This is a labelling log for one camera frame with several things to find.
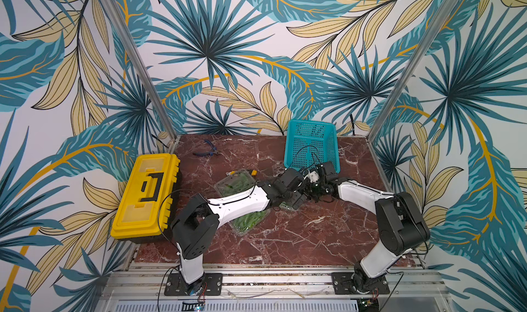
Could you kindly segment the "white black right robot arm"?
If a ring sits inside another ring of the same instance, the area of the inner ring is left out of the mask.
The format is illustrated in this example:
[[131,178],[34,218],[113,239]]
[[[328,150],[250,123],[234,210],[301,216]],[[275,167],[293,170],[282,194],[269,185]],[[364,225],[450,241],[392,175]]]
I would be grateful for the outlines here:
[[330,195],[376,215],[379,241],[354,265],[353,292],[380,291],[388,270],[403,255],[430,240],[430,229],[411,194],[384,192],[340,177],[331,162],[301,169],[301,174],[309,198],[317,201]]

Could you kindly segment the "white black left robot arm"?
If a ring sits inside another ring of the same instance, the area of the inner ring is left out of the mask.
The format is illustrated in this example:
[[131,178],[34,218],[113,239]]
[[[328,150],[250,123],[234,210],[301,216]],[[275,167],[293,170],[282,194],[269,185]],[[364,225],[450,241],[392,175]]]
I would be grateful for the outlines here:
[[170,225],[172,242],[180,257],[179,274],[187,285],[199,285],[204,279],[203,255],[223,225],[245,215],[279,206],[291,197],[301,197],[304,177],[287,169],[269,181],[216,199],[193,196]]

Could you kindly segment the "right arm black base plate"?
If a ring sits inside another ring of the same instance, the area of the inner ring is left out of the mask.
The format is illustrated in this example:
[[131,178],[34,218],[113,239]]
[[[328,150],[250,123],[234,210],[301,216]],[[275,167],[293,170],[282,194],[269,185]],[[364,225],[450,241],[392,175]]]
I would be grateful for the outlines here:
[[331,273],[331,278],[336,295],[389,294],[391,292],[385,276],[368,278],[362,272],[334,272]]

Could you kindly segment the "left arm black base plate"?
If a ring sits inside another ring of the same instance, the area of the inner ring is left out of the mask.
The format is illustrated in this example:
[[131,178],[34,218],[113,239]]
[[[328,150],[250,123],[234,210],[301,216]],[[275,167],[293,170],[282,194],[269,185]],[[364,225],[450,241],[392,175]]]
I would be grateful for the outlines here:
[[223,275],[221,273],[204,273],[192,284],[187,284],[180,273],[170,274],[167,278],[165,296],[219,296],[222,290]]

